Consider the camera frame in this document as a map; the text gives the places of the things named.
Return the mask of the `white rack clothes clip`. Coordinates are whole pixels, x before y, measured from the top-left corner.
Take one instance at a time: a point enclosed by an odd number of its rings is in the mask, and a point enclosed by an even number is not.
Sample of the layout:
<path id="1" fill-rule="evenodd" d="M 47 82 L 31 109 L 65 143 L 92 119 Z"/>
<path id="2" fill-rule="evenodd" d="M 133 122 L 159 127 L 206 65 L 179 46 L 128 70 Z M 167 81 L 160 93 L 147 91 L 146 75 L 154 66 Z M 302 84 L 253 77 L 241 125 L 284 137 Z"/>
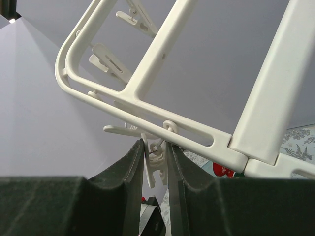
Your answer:
<path id="1" fill-rule="evenodd" d="M 132 137 L 140 137 L 142 133 L 141 131 L 137 129 L 130 129 L 130 128 L 125 128 L 125 127 L 112 126 L 112 125 L 104 126 L 103 131 L 107 133 L 132 136 Z"/>

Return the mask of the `white clip hanger rack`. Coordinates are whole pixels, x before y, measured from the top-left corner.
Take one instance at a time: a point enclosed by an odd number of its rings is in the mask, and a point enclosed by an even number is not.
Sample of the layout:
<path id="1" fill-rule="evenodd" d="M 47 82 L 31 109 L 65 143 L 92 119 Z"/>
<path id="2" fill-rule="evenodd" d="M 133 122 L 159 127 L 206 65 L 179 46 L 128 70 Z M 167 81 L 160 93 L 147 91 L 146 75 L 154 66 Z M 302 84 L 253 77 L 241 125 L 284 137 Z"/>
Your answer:
<path id="1" fill-rule="evenodd" d="M 61 45 L 64 92 L 247 177 L 315 177 L 280 152 L 288 129 L 315 121 L 314 1 L 160 1 L 161 16 L 144 7 L 155 38 L 116 17 L 120 6 L 92 1 Z M 131 71 L 126 85 L 89 62 L 97 43 Z"/>

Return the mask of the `white clip top edge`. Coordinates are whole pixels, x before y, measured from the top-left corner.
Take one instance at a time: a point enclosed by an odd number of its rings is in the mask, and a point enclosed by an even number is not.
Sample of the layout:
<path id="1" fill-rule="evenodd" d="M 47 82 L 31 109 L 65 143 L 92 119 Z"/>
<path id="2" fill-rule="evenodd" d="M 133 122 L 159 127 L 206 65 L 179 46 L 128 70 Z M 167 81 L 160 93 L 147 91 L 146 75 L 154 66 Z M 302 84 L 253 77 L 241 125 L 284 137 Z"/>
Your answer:
<path id="1" fill-rule="evenodd" d="M 156 34 L 158 33 L 158 29 L 156 28 L 152 19 L 149 17 L 149 14 L 141 1 L 127 0 L 126 2 L 129 5 L 129 14 L 126 14 L 122 11 L 117 11 L 116 17 L 128 23 L 145 35 L 155 38 Z"/>

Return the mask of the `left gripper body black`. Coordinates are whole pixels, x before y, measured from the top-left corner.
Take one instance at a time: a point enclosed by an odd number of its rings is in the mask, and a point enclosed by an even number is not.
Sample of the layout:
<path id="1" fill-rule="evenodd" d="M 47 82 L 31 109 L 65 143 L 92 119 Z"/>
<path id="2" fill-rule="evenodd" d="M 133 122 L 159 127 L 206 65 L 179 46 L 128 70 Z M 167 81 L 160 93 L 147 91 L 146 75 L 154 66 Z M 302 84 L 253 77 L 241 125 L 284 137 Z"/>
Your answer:
<path id="1" fill-rule="evenodd" d="M 155 196 L 142 197 L 140 209 L 140 235 L 165 236 L 166 226 L 161 215 L 160 205 Z"/>

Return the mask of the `white clip upper pair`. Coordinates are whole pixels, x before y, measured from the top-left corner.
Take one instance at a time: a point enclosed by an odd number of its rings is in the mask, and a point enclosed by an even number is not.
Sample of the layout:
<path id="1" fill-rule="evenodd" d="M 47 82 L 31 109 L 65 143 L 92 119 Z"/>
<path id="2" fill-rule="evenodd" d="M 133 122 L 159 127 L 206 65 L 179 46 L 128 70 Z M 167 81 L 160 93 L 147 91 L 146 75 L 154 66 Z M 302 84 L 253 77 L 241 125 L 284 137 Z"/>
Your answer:
<path id="1" fill-rule="evenodd" d="M 93 54 L 89 57 L 89 62 L 101 71 L 119 79 L 126 85 L 132 76 L 131 71 L 101 43 L 92 46 Z"/>

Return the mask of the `red snowflake sock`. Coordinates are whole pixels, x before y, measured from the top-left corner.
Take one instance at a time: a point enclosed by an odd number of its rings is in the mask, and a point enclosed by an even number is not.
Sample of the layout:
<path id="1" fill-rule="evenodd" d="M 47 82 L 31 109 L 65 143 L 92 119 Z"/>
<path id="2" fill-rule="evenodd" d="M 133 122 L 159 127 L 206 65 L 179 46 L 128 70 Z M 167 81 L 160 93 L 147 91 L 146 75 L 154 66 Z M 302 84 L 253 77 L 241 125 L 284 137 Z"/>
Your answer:
<path id="1" fill-rule="evenodd" d="M 235 175 L 235 172 L 231 169 L 228 169 L 222 165 L 219 165 L 217 163 L 212 164 L 213 172 L 217 177 L 228 177 L 233 178 Z"/>

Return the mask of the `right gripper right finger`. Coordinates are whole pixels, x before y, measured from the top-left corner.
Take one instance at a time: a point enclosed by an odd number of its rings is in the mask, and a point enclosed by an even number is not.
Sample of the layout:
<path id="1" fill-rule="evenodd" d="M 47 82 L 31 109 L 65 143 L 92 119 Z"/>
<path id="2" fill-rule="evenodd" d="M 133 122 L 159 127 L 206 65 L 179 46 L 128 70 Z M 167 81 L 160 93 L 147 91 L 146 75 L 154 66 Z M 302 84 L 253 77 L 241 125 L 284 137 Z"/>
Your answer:
<path id="1" fill-rule="evenodd" d="M 217 178 L 174 144 L 166 153 L 172 235 L 314 235 L 313 180 Z"/>

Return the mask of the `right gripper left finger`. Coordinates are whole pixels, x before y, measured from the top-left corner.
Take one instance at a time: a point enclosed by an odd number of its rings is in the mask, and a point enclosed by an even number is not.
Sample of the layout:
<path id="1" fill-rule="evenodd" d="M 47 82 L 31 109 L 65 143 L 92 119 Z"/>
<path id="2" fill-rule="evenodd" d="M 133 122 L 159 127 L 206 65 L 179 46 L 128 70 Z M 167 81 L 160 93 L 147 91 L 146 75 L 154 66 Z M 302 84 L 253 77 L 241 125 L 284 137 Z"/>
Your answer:
<path id="1" fill-rule="evenodd" d="M 3 236 L 135 236 L 139 232 L 144 142 L 98 175 L 2 177 Z"/>

